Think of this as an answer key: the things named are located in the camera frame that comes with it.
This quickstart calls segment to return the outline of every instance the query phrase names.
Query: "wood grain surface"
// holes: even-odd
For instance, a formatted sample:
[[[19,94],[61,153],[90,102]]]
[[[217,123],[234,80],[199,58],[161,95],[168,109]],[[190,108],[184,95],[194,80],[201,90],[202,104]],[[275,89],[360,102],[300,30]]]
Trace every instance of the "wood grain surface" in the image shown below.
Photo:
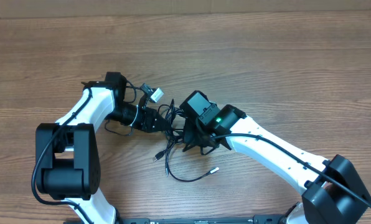
[[[0,0],[0,19],[371,10],[371,0]]]
[[[371,193],[371,11],[0,20],[0,223],[77,217],[31,194],[35,129],[79,100],[81,81],[107,71],[161,87],[160,103],[179,105],[201,90],[301,149],[342,154]],[[160,133],[100,129],[97,142],[100,187],[123,217],[248,217],[283,213],[301,199],[224,147],[205,157],[174,153],[173,172],[185,179],[220,167],[188,184],[152,162],[166,145]],[[371,223],[371,210],[359,223]]]

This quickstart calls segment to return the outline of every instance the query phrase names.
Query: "black bracket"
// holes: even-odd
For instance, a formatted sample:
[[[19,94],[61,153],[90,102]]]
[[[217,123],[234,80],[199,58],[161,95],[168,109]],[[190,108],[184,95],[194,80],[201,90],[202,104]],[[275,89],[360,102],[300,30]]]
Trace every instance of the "black bracket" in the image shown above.
[[[180,105],[180,109],[187,117],[184,126],[184,142],[188,144],[192,144],[191,141],[200,142],[200,138],[209,137],[211,134],[230,134],[230,128],[239,119],[247,116],[245,112],[232,105],[226,105],[220,110],[199,90],[191,93]],[[216,147],[218,143],[231,150],[225,139],[210,141],[202,147]]]
[[[154,89],[143,84],[141,88],[146,94],[141,97],[139,105],[135,106],[123,101],[126,83],[127,79],[120,72],[107,72],[105,81],[88,82],[85,88],[90,85],[107,86],[106,88],[114,91],[115,108],[105,119],[119,121],[125,126],[131,125],[132,128],[146,133],[170,129],[170,124],[155,109],[146,107],[149,97],[154,93]]]
[[[365,188],[353,164],[340,155],[325,161],[324,173],[371,203],[371,196]],[[304,214],[310,224],[350,224],[357,223],[367,207],[336,185],[322,188],[324,180],[318,177],[305,184],[302,194]]]
[[[42,154],[59,124],[40,124],[36,129],[36,160]],[[66,146],[73,146],[73,159],[57,159]],[[37,171],[36,186],[40,193],[55,200],[80,197],[89,200],[100,185],[101,169],[92,124],[66,126],[47,149]]]

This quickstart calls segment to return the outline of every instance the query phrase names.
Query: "black cable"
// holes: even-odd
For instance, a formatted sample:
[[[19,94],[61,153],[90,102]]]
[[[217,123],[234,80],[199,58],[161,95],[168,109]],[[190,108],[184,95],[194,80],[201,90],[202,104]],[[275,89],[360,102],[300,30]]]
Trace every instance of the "black cable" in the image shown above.
[[[134,87],[134,85],[129,80],[126,80],[126,82],[130,84],[130,86],[126,86],[126,88],[132,88],[134,90],[134,99],[132,101],[125,101],[125,102],[134,103],[137,99],[136,87]]]
[[[85,220],[89,224],[92,224],[93,222],[89,219],[89,217],[87,216],[85,211],[80,207],[79,204],[77,204],[75,202],[50,202],[50,201],[43,200],[39,196],[39,194],[37,194],[36,186],[35,186],[37,170],[39,169],[40,163],[42,162],[42,159],[43,159],[44,155],[46,154],[47,149],[50,147],[50,145],[53,143],[53,141],[59,135],[59,133],[63,130],[63,128],[66,127],[66,125],[68,125],[68,123],[71,122],[72,119],[76,118],[76,116],[79,114],[79,112],[81,112],[81,110],[84,109],[84,107],[87,105],[87,103],[93,97],[92,90],[88,89],[88,91],[89,91],[89,93],[88,93],[88,97],[87,97],[86,101],[75,112],[72,113],[71,117],[69,117],[68,120],[66,120],[64,123],[62,123],[60,125],[58,130],[56,130],[56,132],[54,132],[54,134],[52,135],[52,137],[50,138],[50,140],[47,142],[46,146],[44,147],[44,149],[42,151],[42,154],[40,155],[40,157],[38,158],[38,160],[36,162],[36,165],[34,167],[34,171],[32,172],[31,187],[32,187],[32,193],[33,193],[34,197],[40,203],[42,203],[44,205],[70,205],[70,206],[73,206],[74,210],[76,210],[76,209],[79,210],[79,212],[83,215]]]
[[[146,91],[144,91],[144,90],[143,90],[142,88],[140,88],[140,87],[126,86],[126,88],[132,88],[132,89],[135,89],[135,90],[141,90],[141,91],[143,91],[145,94],[148,95],[148,93],[147,93]]]
[[[345,187],[343,184],[339,183],[338,181],[334,180],[332,177],[329,177],[328,175],[324,174],[323,172],[317,170],[316,168],[311,166],[308,162],[304,162],[303,160],[301,160],[300,158],[298,158],[294,154],[290,153],[289,151],[287,151],[283,147],[279,146],[277,143],[275,143],[275,142],[273,142],[273,141],[271,141],[267,138],[264,138],[264,137],[259,136],[259,135],[254,135],[254,134],[233,133],[233,134],[223,134],[223,135],[219,135],[219,136],[212,136],[209,140],[220,139],[220,138],[225,138],[225,137],[248,137],[248,138],[255,138],[255,139],[267,142],[268,144],[271,144],[272,146],[279,149],[281,152],[285,153],[287,156],[294,159],[296,162],[302,164],[304,167],[306,167],[306,168],[310,169],[311,171],[315,172],[316,174],[320,175],[325,181],[330,182],[330,183],[336,185],[337,187],[340,187],[342,190],[347,192],[349,195],[353,196],[354,198],[356,198],[357,200],[361,201],[366,206],[371,208],[371,203],[369,203],[368,201],[366,201],[362,197],[358,196],[356,193],[354,193],[353,191],[351,191],[350,189]]]
[[[163,107],[163,106],[166,106],[167,108],[160,112],[160,109]],[[170,105],[160,105],[159,108],[158,108],[158,113],[160,112],[161,116],[163,116],[164,113],[166,113],[165,115],[165,120],[171,125],[173,126],[173,121],[174,119],[176,118],[177,115],[183,117],[183,118],[186,118],[184,116],[184,112],[182,109],[180,108],[176,108],[174,106],[174,100],[171,101],[171,104]],[[173,147],[176,145],[176,144],[182,144],[184,142],[184,132],[180,133],[179,134],[179,130],[184,130],[184,128],[182,129],[179,129],[179,128],[171,128],[169,130],[166,130],[164,131],[164,134],[166,136],[166,139],[167,139],[167,146],[165,148],[165,150],[157,153],[155,155],[155,158],[154,158],[154,161],[160,159],[161,157],[163,157],[163,155],[165,155],[165,170],[166,170],[166,175],[171,175],[173,178],[175,178],[176,180],[178,181],[181,181],[181,182],[194,182],[194,181],[197,181],[197,180],[200,180],[210,174],[213,174],[215,173],[217,170],[213,169],[213,170],[210,170],[208,171],[206,174],[198,177],[198,178],[195,178],[195,179],[192,179],[192,180],[183,180],[183,179],[180,179],[178,177],[176,177],[170,167],[169,167],[169,157],[170,157],[170,154],[171,154],[171,151],[173,149]]]
[[[121,133],[117,133],[116,131],[109,130],[109,129],[106,127],[106,125],[107,125],[109,122],[111,122],[111,119],[106,120],[106,122],[105,122],[105,124],[104,124],[104,129],[105,129],[106,131],[109,131],[109,132],[114,133],[114,134],[118,134],[118,135],[120,135],[120,136],[131,136],[131,135],[133,134],[133,127],[130,127],[130,132],[129,132],[128,134],[121,134]]]

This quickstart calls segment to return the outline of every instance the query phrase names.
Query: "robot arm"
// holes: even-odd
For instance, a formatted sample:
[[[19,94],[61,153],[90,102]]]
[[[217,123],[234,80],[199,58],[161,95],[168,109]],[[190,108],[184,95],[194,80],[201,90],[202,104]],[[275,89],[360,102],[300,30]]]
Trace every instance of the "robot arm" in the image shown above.
[[[193,146],[216,147],[220,143],[248,155],[278,174],[302,195],[303,207],[296,207],[283,223],[356,223],[368,207],[362,200],[371,203],[371,196],[356,169],[340,155],[329,161],[298,149],[263,129],[238,108],[226,105],[218,109],[200,91],[193,92],[180,108],[199,133],[211,136],[209,144],[199,142]],[[329,179],[340,183],[361,200],[334,183],[323,188]]]
[[[108,72],[103,82],[84,83],[82,97],[64,117],[54,124],[40,124],[36,130],[38,160],[46,142],[59,127],[63,128],[37,168],[37,189],[55,200],[75,202],[93,223],[120,222],[118,211],[107,202],[99,188],[101,174],[95,133],[103,120],[119,121],[147,133],[164,131],[169,127],[156,110],[146,107],[147,100],[155,103],[163,92],[144,84],[145,94],[140,104],[135,106],[123,101],[126,83],[126,78],[116,72]],[[79,108],[76,117],[64,126]],[[73,159],[55,158],[55,153],[64,151],[73,151]],[[78,207],[70,207],[87,223]]]
[[[298,156],[303,161],[309,162],[310,165],[323,171],[325,165],[322,163],[327,159],[322,156],[316,156],[309,152],[303,151],[290,143],[271,134],[257,124],[251,117],[239,119],[231,128],[231,133],[254,134],[270,139],[290,153]],[[318,174],[305,168],[302,164],[296,162],[285,153],[279,151],[267,142],[251,139],[247,137],[227,137],[227,143],[231,149],[236,152],[245,154],[255,159],[265,167],[269,168],[275,174],[287,181],[300,195],[304,193],[306,181],[314,182]]]
[[[126,82],[120,73],[108,72],[103,82],[84,83],[83,95],[72,110],[54,124],[40,124],[36,131],[38,160],[54,132],[58,128],[63,128],[63,131],[57,134],[58,138],[47,148],[40,166],[35,169],[37,189],[55,200],[75,202],[93,223],[121,223],[118,211],[106,201],[99,189],[100,161],[95,133],[102,121],[112,119],[147,133],[171,128],[156,110],[146,107],[147,98],[156,102],[162,96],[162,92],[143,85],[141,89],[145,94],[139,105],[131,105],[123,101]],[[73,116],[73,112],[83,106],[90,93],[92,94],[90,101],[67,126],[63,126],[64,122]],[[222,144],[228,149],[256,159],[302,195],[303,206],[298,205],[282,219],[282,223],[356,223],[367,206],[335,185],[324,189],[322,186],[326,180],[317,172],[306,168],[305,166],[308,166],[306,163],[304,165],[298,163],[278,150],[275,145],[263,141],[263,138],[275,142],[279,147],[308,162],[319,172],[342,183],[371,203],[371,197],[357,171],[350,161],[339,155],[329,161],[298,149],[263,129],[239,109],[231,105],[218,109],[217,105],[210,102],[200,91],[193,92],[180,105],[180,109],[185,114],[186,123],[193,123],[195,126],[188,130],[191,134],[212,136],[214,138],[211,138],[209,146]],[[261,138],[248,138],[247,135]],[[55,153],[64,151],[73,151],[73,159],[55,158]],[[78,209],[71,207],[86,223],[87,220]]]

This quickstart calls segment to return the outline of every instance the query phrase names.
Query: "cable connector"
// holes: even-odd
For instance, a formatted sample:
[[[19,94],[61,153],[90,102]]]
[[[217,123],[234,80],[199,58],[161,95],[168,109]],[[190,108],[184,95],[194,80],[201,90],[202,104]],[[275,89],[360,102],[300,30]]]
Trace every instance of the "cable connector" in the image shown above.
[[[149,85],[143,83],[140,87],[148,95],[148,100],[157,103],[163,96],[163,91],[160,88],[152,89]]]
[[[211,171],[209,171],[209,173],[210,173],[210,174],[214,174],[214,173],[216,173],[218,170],[219,170],[219,168],[216,167],[216,168],[212,169]]]
[[[165,155],[165,150],[163,150],[163,151],[157,153],[157,154],[153,157],[153,161],[155,162],[155,161],[160,160],[164,155]]]

